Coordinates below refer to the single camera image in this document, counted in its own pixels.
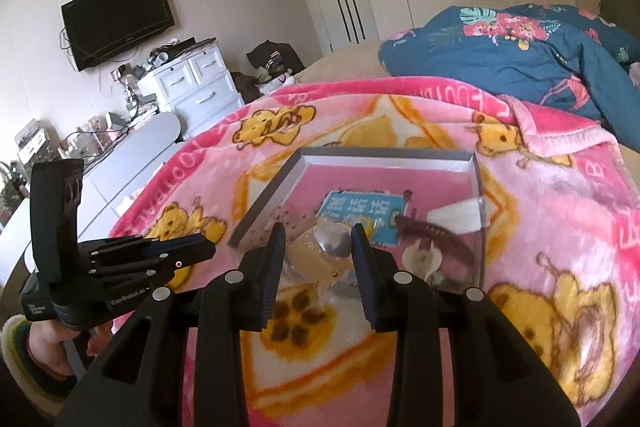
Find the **person's left hand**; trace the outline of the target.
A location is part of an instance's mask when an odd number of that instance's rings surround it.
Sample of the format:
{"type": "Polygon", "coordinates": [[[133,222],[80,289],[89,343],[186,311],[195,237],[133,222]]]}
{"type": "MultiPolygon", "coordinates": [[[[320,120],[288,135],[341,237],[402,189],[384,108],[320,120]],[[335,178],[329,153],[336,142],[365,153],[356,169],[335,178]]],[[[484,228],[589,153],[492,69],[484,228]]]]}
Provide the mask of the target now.
{"type": "MultiPolygon", "coordinates": [[[[109,321],[93,329],[86,350],[89,358],[97,357],[111,341],[112,328],[113,322],[109,321]]],[[[60,320],[32,323],[27,339],[29,356],[49,376],[64,381],[74,372],[68,363],[63,343],[78,335],[78,332],[66,329],[60,320]]]]}

